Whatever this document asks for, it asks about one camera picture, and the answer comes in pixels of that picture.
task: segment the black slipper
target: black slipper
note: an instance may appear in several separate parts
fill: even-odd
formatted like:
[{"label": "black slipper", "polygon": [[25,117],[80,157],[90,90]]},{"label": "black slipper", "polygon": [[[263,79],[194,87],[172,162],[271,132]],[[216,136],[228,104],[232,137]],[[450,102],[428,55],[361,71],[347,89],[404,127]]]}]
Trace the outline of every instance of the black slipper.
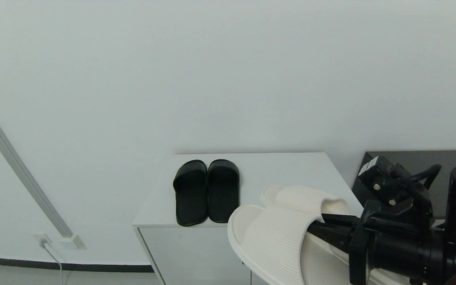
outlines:
[{"label": "black slipper", "polygon": [[207,167],[201,160],[186,162],[173,180],[175,216],[183,227],[200,224],[207,219]]},{"label": "black slipper", "polygon": [[239,168],[226,159],[214,160],[207,178],[209,217],[213,222],[228,222],[239,206]]}]

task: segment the white wall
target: white wall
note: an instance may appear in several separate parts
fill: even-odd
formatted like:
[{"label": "white wall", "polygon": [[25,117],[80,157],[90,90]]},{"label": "white wall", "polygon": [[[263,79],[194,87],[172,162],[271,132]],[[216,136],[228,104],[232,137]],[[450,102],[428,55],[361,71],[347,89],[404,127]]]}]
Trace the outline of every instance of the white wall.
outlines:
[{"label": "white wall", "polygon": [[0,1],[0,257],[147,264],[131,229],[172,153],[456,148],[456,2]]}]

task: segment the cabinet top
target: cabinet top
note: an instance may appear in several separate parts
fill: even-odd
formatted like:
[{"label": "cabinet top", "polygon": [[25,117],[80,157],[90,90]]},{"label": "cabinet top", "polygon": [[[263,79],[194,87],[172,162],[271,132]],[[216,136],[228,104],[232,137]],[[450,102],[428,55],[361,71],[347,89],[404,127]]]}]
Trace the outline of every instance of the cabinet top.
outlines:
[{"label": "cabinet top", "polygon": [[[172,155],[163,164],[156,184],[133,220],[134,227],[180,227],[175,220],[173,179],[179,167],[202,160],[208,167],[216,159],[234,162],[240,172],[240,203],[263,206],[260,193],[272,184],[303,185],[344,198],[353,215],[362,206],[342,179],[326,153],[235,153]],[[193,227],[226,227],[207,219]]]}]

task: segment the black baseboard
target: black baseboard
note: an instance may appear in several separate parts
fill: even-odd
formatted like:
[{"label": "black baseboard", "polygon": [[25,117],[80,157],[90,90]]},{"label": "black baseboard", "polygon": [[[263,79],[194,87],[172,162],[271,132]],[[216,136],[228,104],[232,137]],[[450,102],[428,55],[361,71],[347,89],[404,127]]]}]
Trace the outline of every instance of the black baseboard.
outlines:
[{"label": "black baseboard", "polygon": [[[0,258],[0,265],[59,270],[59,265],[55,262],[41,262]],[[63,270],[66,271],[154,273],[154,270],[152,270],[152,266],[150,265],[104,265],[74,263],[63,263],[62,265]]]}]

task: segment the cabinet door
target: cabinet door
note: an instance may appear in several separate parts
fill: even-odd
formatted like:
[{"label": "cabinet door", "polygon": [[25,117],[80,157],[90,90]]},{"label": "cabinet door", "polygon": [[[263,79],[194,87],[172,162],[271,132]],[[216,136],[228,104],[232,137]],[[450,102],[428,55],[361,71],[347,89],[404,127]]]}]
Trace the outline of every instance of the cabinet door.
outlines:
[{"label": "cabinet door", "polygon": [[268,285],[258,275],[251,271],[251,285]]},{"label": "cabinet door", "polygon": [[226,227],[140,228],[166,285],[250,285]]}]

